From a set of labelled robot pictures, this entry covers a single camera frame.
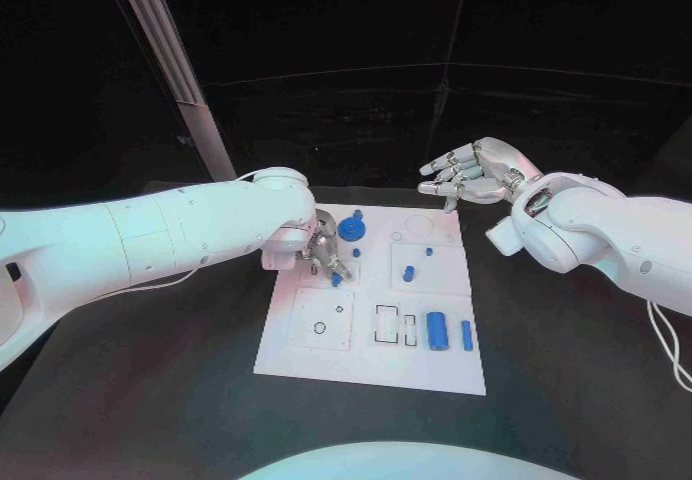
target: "blue object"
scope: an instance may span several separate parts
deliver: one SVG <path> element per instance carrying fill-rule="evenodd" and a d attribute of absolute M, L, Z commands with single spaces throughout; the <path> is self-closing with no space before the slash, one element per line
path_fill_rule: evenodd
<path fill-rule="evenodd" d="M 428 322 L 428 345 L 431 350 L 447 350 L 449 342 L 447 340 L 447 323 L 444 321 L 444 313 L 429 312 L 426 315 Z"/>
<path fill-rule="evenodd" d="M 360 240 L 364 235 L 363 212 L 356 210 L 353 216 L 344 218 L 338 223 L 338 236 L 347 241 L 354 242 Z"/>
<path fill-rule="evenodd" d="M 464 340 L 464 350 L 470 352 L 472 350 L 472 338 L 471 322 L 468 320 L 461 321 L 461 339 Z"/>
<path fill-rule="evenodd" d="M 415 271 L 415 268 L 409 265 L 406 267 L 406 271 L 403 272 L 403 281 L 405 282 L 409 282 L 413 279 L 413 271 Z"/>

